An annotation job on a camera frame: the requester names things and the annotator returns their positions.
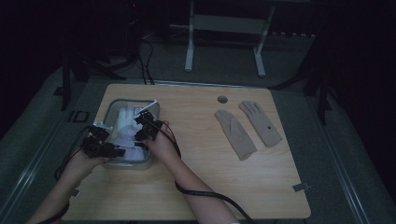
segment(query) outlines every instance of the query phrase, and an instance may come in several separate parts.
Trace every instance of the black device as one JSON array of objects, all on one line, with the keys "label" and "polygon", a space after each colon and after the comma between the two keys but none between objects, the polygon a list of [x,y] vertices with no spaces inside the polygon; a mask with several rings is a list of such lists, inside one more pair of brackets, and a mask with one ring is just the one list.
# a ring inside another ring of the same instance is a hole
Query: black device
[{"label": "black device", "polygon": [[160,120],[154,120],[154,116],[152,116],[152,114],[147,110],[140,112],[140,116],[135,120],[136,123],[143,125],[142,129],[134,136],[136,141],[142,141],[149,139],[150,137],[151,140],[155,140],[158,131],[161,129],[161,126],[163,126],[163,122]]},{"label": "black device", "polygon": [[105,142],[109,133],[105,129],[92,126],[91,135],[84,138],[81,148],[89,158],[115,158],[125,154],[124,149],[118,149],[113,144]]}]

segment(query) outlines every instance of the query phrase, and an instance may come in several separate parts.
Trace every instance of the forearm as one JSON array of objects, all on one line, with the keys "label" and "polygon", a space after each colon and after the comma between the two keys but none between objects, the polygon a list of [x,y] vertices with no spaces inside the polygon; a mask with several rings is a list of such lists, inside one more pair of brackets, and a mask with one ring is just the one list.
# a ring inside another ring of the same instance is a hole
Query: forearm
[{"label": "forearm", "polygon": [[72,196],[76,185],[77,184],[70,184],[60,179],[44,201],[35,210],[27,223],[39,223],[61,212]]},{"label": "forearm", "polygon": [[[175,181],[187,190],[214,192],[201,178],[199,178],[182,160],[165,164]],[[233,223],[238,222],[236,216],[220,199],[206,196],[184,194],[184,198],[199,223]]]}]

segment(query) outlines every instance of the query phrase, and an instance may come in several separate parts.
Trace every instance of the pair of gloves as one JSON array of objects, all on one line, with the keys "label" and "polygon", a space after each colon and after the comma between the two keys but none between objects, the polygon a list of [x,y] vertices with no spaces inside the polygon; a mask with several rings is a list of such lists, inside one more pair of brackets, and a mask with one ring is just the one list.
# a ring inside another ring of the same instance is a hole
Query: pair of gloves
[{"label": "pair of gloves", "polygon": [[[274,146],[282,140],[274,124],[256,102],[243,101],[238,106],[247,114],[254,129],[266,146]],[[215,116],[240,161],[246,160],[257,151],[248,133],[233,114],[226,110],[218,110]]]},{"label": "pair of gloves", "polygon": [[145,159],[143,148],[135,145],[134,136],[142,129],[142,125],[134,120],[135,114],[137,111],[132,105],[120,109],[117,119],[117,137],[113,142],[119,149],[125,149],[122,159],[127,161]]}]

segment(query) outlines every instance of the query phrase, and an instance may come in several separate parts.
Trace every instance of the wooden tabletop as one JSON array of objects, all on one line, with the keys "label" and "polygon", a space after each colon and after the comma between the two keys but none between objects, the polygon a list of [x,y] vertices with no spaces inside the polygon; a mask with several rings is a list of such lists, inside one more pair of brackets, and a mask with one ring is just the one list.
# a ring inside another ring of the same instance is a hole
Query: wooden tabletop
[{"label": "wooden tabletop", "polygon": [[[228,102],[218,102],[226,96]],[[271,92],[267,89],[111,84],[95,120],[104,119],[116,99],[157,100],[160,120],[169,120],[182,160],[213,190],[234,201],[253,218],[306,218],[310,208]],[[283,140],[266,147],[246,114],[244,100],[256,101]],[[240,161],[214,116],[233,113],[253,140],[257,152]],[[189,220],[194,219],[172,176],[154,159],[147,170],[96,167],[70,201],[65,220]],[[238,218],[242,216],[231,207]]]}]

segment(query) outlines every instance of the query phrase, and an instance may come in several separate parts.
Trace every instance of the plastic box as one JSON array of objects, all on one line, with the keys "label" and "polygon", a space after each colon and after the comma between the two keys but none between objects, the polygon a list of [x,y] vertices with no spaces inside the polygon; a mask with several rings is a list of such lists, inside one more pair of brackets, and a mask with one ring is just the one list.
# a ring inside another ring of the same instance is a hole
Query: plastic box
[{"label": "plastic box", "polygon": [[[94,125],[105,128],[109,131],[110,136],[107,138],[107,142],[113,143],[117,137],[117,120],[119,118],[120,109],[132,105],[134,112],[144,109],[146,106],[153,116],[154,120],[157,120],[160,116],[160,105],[155,100],[124,100],[119,99],[113,101],[107,109],[105,114],[105,120],[95,122]],[[152,163],[153,155],[151,151],[145,146],[142,147],[145,158],[139,161],[125,160],[123,157],[112,158],[103,165],[106,168],[111,169],[132,169],[132,170],[146,170]]]}]

